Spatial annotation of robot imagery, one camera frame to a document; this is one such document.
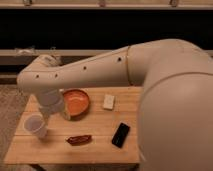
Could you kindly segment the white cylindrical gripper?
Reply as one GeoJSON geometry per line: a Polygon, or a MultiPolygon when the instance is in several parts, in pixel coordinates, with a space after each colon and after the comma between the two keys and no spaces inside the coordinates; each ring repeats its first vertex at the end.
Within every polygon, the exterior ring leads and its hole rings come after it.
{"type": "Polygon", "coordinates": [[[39,98],[38,109],[43,115],[44,119],[47,120],[52,114],[60,113],[64,110],[65,105],[62,99],[51,100],[50,98],[39,98]]]}

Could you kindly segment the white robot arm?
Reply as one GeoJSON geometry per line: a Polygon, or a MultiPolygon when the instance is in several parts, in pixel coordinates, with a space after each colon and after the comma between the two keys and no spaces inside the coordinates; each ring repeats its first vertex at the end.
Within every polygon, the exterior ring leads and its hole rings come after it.
{"type": "Polygon", "coordinates": [[[139,86],[140,171],[213,171],[213,57],[181,39],[126,46],[62,66],[37,57],[17,78],[43,113],[62,88],[139,86]]]}

